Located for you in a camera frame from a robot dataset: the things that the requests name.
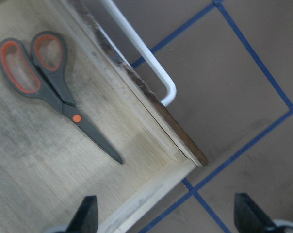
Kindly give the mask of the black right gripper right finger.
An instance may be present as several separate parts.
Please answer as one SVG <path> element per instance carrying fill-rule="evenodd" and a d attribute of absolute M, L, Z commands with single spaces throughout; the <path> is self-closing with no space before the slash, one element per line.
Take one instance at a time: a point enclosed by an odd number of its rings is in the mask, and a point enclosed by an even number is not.
<path fill-rule="evenodd" d="M 234 224 L 239 233 L 271 233 L 275 224 L 247 193 L 234 196 Z"/>

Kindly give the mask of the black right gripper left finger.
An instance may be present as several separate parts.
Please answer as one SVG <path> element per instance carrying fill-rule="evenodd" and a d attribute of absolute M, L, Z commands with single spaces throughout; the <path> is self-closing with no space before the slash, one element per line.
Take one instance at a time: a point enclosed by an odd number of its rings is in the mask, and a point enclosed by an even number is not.
<path fill-rule="evenodd" d="M 67 233 L 96 233 L 98 230 L 97 197 L 86 196 L 66 229 Z"/>

